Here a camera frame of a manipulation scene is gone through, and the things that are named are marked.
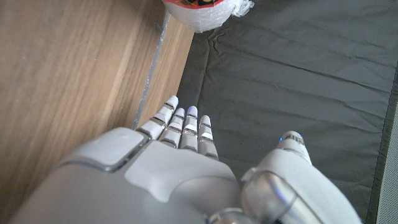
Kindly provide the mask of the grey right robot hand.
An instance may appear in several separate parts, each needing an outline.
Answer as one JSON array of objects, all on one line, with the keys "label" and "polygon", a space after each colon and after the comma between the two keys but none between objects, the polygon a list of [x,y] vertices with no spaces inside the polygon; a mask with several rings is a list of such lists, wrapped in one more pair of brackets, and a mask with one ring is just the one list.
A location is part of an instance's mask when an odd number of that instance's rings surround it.
[{"label": "grey right robot hand", "polygon": [[218,158],[211,121],[171,96],[137,129],[82,144],[13,223],[359,223],[345,195],[286,132],[241,179]]}]

